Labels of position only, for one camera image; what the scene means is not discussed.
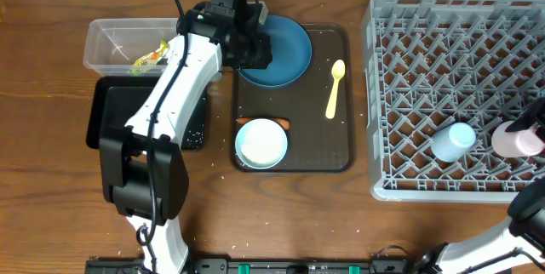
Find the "snack package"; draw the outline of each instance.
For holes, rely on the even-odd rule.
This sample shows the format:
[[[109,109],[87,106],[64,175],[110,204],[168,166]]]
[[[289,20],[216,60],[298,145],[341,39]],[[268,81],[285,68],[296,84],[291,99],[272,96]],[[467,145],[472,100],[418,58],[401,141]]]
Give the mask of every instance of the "snack package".
[[[130,69],[130,74],[133,76],[139,76],[146,73],[148,69],[143,69],[137,66],[155,66],[167,54],[169,48],[169,44],[166,41],[161,40],[161,47],[159,47],[159,49],[157,49],[155,52],[151,52],[150,54],[146,54],[135,61],[134,67]]]

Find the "metal grid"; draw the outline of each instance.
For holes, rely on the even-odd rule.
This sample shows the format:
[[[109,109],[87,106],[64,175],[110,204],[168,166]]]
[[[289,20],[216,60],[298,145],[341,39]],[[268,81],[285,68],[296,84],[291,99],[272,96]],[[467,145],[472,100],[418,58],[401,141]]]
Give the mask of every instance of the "metal grid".
[[[396,3],[389,11],[378,9],[384,17],[372,20],[381,178],[371,185],[387,191],[519,191],[545,175],[545,159],[500,157],[491,148],[491,133],[545,90],[545,20],[532,7],[542,4],[509,11],[511,1],[499,12],[496,0],[488,15],[468,15],[462,10],[472,0],[458,0],[455,8],[455,0],[447,1],[439,7],[450,9],[448,15],[433,7],[422,11],[421,0],[416,8]],[[478,142],[458,162],[444,163],[432,154],[431,137],[455,122],[471,125]],[[417,199],[464,200],[437,196]],[[472,202],[497,202],[474,197]]]

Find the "wooden table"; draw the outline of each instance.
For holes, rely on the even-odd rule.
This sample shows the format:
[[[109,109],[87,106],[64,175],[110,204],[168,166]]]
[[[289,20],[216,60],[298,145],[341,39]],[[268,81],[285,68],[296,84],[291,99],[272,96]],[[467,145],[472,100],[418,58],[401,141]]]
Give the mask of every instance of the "wooden table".
[[[188,9],[203,0],[181,1]],[[506,205],[377,202],[367,176],[360,53],[369,0],[264,1],[271,13],[347,30],[357,159],[340,175],[238,172],[226,148],[232,117],[226,74],[209,88],[213,117],[205,148],[184,154],[191,186],[181,229],[193,251],[353,260],[398,244],[419,254],[468,239],[506,216]],[[172,0],[7,1],[0,23],[0,272],[82,273],[89,257],[142,253],[127,220],[105,203],[99,154],[85,145],[99,75],[83,66],[83,48],[94,19],[175,16]]]

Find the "black tray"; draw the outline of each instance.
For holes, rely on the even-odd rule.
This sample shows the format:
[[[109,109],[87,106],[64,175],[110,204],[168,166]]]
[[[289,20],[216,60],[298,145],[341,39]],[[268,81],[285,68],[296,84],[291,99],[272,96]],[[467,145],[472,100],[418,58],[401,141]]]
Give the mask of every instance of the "black tray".
[[[130,117],[144,105],[159,77],[103,77],[96,82],[87,146],[99,148],[102,129],[106,126],[123,128]],[[206,88],[187,123],[181,143],[184,151],[198,151],[204,145],[206,123]]]
[[[269,169],[253,169],[238,159],[234,150],[237,132],[232,124],[231,159],[244,172],[331,172],[339,173],[353,163],[353,108],[348,39],[344,30],[332,24],[304,24],[313,57],[307,70],[282,88],[262,88],[235,74],[233,119],[238,117],[281,117],[290,120],[288,151]],[[331,67],[344,60],[346,74],[339,82],[335,117],[325,117],[333,77]]]

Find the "dish rack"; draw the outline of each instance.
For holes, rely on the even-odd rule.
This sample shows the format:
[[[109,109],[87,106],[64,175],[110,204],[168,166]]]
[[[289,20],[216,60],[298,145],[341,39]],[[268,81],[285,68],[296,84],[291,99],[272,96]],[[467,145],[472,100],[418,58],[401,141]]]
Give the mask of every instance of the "dish rack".
[[[509,203],[545,158],[504,158],[491,134],[545,91],[545,0],[370,0],[362,21],[371,194],[379,200]],[[431,137],[478,135],[456,163]]]

